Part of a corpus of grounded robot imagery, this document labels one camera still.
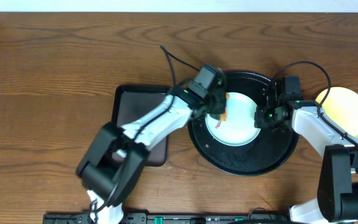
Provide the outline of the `green orange sponge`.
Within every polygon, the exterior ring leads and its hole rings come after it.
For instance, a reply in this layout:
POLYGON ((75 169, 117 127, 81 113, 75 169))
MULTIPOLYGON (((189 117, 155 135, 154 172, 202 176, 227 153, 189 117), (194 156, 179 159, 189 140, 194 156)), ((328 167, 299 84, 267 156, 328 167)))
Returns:
POLYGON ((230 99, 229 93, 225 92, 224 98, 219 97, 217 98, 218 102, 216 103, 216 109, 214 110, 213 114, 210 114, 215 120, 218 121, 226 121, 227 120, 227 100, 230 99))

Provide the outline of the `light blue plate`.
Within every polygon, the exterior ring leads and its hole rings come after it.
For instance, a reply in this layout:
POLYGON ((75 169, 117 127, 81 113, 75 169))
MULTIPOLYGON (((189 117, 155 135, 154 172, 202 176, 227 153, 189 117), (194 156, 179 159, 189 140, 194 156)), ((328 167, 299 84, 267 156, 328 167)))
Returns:
POLYGON ((260 128, 254 127, 256 107, 254 100, 242 93, 226 93, 224 119, 215 119, 207 114, 206 127, 212 137, 224 145, 246 145, 260 133, 260 128))

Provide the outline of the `yellow plate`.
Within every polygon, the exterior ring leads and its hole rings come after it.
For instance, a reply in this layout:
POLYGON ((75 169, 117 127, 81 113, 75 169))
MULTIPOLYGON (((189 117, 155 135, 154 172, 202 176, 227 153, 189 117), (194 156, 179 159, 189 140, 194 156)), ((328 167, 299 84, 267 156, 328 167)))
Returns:
POLYGON ((358 94, 348 88, 332 87, 323 102, 326 114, 348 134, 358 138, 358 94))

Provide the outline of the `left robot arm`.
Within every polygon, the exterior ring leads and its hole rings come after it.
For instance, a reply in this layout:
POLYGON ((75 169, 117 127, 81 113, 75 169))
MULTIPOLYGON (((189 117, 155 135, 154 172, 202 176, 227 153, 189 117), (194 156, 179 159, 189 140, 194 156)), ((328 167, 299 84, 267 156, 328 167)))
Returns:
POLYGON ((228 99, 222 88, 199 98, 179 87, 143 117, 120 127, 112 122, 102 126, 76 168, 91 199, 90 220, 119 223, 124 216, 122 204, 137 184, 152 149, 193 116, 224 118, 228 99))

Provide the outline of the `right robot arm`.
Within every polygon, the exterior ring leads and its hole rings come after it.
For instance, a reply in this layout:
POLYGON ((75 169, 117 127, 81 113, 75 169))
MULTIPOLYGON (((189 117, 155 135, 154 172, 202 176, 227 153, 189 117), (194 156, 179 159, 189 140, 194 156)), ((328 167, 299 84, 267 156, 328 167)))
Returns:
POLYGON ((256 107, 255 127, 303 136, 323 158, 315 199, 289 209, 296 223, 358 221, 358 139, 347 134, 313 100, 300 94, 272 93, 256 107))

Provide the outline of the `black round tray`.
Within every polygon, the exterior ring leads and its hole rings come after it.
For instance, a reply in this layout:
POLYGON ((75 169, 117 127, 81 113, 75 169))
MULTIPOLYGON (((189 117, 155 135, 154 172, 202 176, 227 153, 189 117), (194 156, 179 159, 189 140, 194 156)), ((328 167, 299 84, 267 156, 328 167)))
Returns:
MULTIPOLYGON (((256 103, 266 105, 264 90, 271 79, 246 70, 228 70, 227 93, 242 93, 256 103)), ((188 123, 190 138, 203 158, 216 168, 233 175, 255 176, 280 167, 292 154, 299 135, 291 130, 272 131, 260 129, 259 135, 243 146, 227 146, 215 140, 209 133, 206 115, 188 123)))

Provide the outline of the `black rectangular tray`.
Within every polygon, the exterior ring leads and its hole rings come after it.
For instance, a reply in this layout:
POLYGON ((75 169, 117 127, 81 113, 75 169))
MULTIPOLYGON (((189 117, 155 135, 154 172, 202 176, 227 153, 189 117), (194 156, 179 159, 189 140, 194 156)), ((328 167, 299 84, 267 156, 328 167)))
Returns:
MULTIPOLYGON (((161 104, 168 90, 168 86, 119 85, 115 92, 111 122, 120 127, 143 117, 161 104)), ((167 151, 168 136, 153 148, 146 166, 163 166, 167 151)))

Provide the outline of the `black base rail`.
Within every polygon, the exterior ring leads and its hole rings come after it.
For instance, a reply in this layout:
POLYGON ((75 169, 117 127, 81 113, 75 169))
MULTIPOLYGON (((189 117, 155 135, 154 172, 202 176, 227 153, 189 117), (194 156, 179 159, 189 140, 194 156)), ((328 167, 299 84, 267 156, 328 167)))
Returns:
MULTIPOLYGON (((42 224, 86 224, 94 221, 88 213, 45 214, 42 224)), ((128 213, 119 224, 225 224, 225 223, 290 223, 285 215, 254 213, 251 215, 169 215, 128 213)))

